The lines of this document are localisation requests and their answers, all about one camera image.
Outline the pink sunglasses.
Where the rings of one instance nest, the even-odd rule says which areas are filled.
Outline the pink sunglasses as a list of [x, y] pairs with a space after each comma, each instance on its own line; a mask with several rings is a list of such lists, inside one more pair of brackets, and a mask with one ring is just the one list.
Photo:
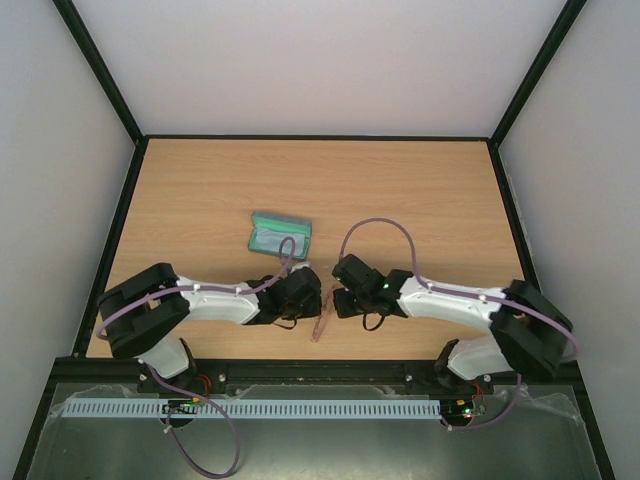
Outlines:
[[312, 334], [311, 341], [317, 343], [320, 341], [322, 333], [326, 327], [326, 324], [329, 320], [329, 316], [331, 315], [332, 305], [333, 305], [333, 292], [336, 289], [337, 285], [332, 284], [328, 291], [324, 294], [320, 313], [316, 318]]

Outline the grey glasses case green lining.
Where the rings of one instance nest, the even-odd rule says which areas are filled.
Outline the grey glasses case green lining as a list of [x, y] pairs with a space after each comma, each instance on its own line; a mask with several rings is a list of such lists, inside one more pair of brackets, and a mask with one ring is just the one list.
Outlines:
[[296, 260], [305, 260], [311, 245], [312, 222], [307, 219], [255, 211], [248, 249], [254, 253], [278, 256], [293, 252]]

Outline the light blue cleaning cloth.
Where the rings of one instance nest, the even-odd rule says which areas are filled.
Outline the light blue cleaning cloth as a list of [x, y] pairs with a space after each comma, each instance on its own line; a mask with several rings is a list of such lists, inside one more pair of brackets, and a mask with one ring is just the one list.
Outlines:
[[296, 259], [302, 259], [306, 255], [306, 236], [301, 233], [258, 228], [255, 232], [252, 248], [270, 255], [293, 253]]

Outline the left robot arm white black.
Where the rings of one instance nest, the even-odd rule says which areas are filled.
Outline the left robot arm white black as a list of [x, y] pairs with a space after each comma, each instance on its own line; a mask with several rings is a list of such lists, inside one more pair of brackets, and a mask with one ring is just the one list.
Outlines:
[[187, 389], [198, 375], [186, 341], [173, 334], [185, 321], [229, 322], [240, 326], [293, 323], [321, 313], [321, 281], [306, 264], [238, 284], [201, 283], [157, 263], [101, 295], [102, 322], [95, 335], [109, 343], [116, 359], [135, 358], [150, 388], [153, 376]]

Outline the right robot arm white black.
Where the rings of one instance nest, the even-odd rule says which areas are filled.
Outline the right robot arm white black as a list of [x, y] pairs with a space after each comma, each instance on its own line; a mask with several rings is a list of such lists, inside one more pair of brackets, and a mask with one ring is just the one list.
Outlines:
[[353, 254], [340, 259], [332, 275], [340, 284], [333, 301], [341, 319], [433, 318], [481, 332], [473, 340], [450, 340], [440, 352], [434, 376], [447, 391], [503, 372], [550, 382], [565, 360], [573, 326], [526, 281], [514, 280], [504, 289], [465, 287], [407, 270], [382, 274]]

